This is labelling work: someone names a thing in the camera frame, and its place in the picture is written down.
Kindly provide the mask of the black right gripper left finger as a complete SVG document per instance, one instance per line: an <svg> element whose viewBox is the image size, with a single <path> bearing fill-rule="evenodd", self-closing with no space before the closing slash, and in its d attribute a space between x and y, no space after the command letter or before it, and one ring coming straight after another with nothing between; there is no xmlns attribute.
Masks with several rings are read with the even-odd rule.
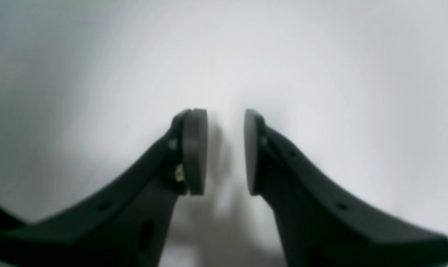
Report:
<svg viewBox="0 0 448 267"><path fill-rule="evenodd" d="M16 267L156 267L176 201L205 193L207 144L207 111L182 111L99 192L38 223L0 230L0 261Z"/></svg>

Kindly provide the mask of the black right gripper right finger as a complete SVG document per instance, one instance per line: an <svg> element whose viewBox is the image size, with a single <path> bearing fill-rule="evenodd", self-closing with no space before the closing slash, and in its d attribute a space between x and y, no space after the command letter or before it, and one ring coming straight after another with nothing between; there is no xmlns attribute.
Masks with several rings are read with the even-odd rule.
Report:
<svg viewBox="0 0 448 267"><path fill-rule="evenodd" d="M337 185L256 110L244 116L247 186L273 211L289 267L446 267L448 236Z"/></svg>

